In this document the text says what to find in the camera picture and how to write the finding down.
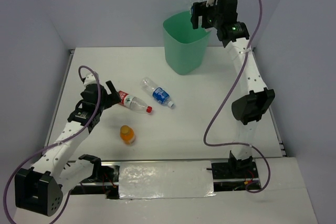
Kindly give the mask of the clear bottle red label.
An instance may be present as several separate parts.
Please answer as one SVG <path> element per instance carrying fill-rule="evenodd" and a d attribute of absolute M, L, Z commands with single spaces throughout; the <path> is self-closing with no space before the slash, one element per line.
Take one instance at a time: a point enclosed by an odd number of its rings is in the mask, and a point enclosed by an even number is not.
<path fill-rule="evenodd" d="M 118 91 L 119 97 L 121 99 L 120 105 L 136 112 L 136 113 L 147 113 L 150 114 L 152 112 L 152 107 L 147 105 L 140 98 L 133 96 L 129 93 L 126 93 L 122 90 Z"/>

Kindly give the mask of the clear bottle blue label white cap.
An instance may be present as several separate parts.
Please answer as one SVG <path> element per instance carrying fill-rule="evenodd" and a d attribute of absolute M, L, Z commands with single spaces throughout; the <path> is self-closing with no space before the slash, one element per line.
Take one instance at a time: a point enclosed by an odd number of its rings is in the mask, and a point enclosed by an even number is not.
<path fill-rule="evenodd" d="M 144 92 L 151 96 L 160 105 L 168 108 L 174 107 L 175 103 L 171 99 L 170 95 L 150 78 L 143 78 L 140 86 Z"/>

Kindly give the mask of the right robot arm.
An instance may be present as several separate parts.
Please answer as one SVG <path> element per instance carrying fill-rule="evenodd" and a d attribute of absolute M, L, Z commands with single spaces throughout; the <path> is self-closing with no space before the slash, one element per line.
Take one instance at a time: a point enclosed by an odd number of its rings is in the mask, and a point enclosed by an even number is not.
<path fill-rule="evenodd" d="M 231 110 L 237 121 L 238 137 L 232 143 L 229 153 L 228 171 L 233 177 L 242 176 L 253 166 L 252 143 L 255 140 L 257 123 L 275 98 L 273 89 L 263 81 L 250 46 L 250 35 L 246 25 L 237 20 L 238 0 L 207 0 L 192 5 L 192 26 L 215 28 L 218 40 L 222 42 L 231 57 L 240 87 L 241 97 L 232 102 Z"/>

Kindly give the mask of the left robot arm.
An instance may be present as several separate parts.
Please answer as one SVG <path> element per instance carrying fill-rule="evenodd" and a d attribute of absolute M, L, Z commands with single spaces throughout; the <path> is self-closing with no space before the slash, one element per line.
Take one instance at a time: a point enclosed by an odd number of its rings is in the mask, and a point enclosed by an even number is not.
<path fill-rule="evenodd" d="M 68 162 L 99 123 L 102 112 L 121 101 L 112 82 L 106 84 L 110 93 L 102 85 L 86 84 L 56 146 L 45 151 L 31 168 L 20 168 L 16 173 L 16 207 L 50 217 L 59 209 L 63 196 L 77 184 L 102 177 L 101 159 L 96 156 L 83 154 L 75 163 Z"/>

